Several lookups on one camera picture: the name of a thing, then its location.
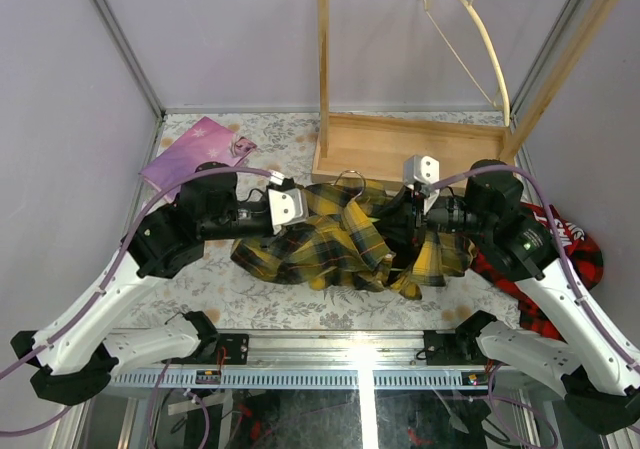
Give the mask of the cream clothes hanger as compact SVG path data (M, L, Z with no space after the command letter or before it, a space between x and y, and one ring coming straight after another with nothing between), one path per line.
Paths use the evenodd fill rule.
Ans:
M512 115L507 78L477 0L417 1L470 85L507 127Z

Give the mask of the green clothes hanger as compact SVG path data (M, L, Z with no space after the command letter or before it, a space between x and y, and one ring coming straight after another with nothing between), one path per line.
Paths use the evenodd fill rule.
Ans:
M372 221L395 214L403 202L405 190L392 194L382 182L365 178L355 170L345 170L331 182L346 192L348 202L355 201Z

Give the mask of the yellow plaid shirt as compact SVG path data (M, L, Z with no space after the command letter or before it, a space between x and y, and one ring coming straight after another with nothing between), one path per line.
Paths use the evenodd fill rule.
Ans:
M478 254L462 235L429 231L414 245L414 255L402 258L387 246L376 221L346 200L344 190L325 183L309 185L304 193L308 219L272 241L236 240L231 259L237 266L268 283L389 290L419 300L422 287L443 287L448 278L464 276Z

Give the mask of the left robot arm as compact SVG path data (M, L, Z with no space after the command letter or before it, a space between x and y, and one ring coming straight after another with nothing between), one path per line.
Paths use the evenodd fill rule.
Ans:
M200 260L210 240L270 237L292 216L291 180L269 178L256 201L236 194L243 169L208 162L180 178L166 203L156 195L132 223L108 267L54 322L20 331L11 340L17 365L36 371L30 384L41 400L83 403L123 373L160 361L208 363L219 350L219 332L201 311L187 311L160 327L116 334L114 328L163 281Z

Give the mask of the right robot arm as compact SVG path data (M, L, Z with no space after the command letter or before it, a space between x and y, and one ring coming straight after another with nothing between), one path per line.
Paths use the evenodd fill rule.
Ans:
M526 185L539 187L525 170L484 159L442 179L439 163L414 155L403 165L401 199L381 217L403 241L428 231L469 238L491 269L512 282L558 330L553 340L511 329L490 315L473 317L456 338L467 363L484 357L510 365L560 396L573 415L601 435L631 429L639 421L639 349L589 294L571 264L551 207L546 223L526 211Z

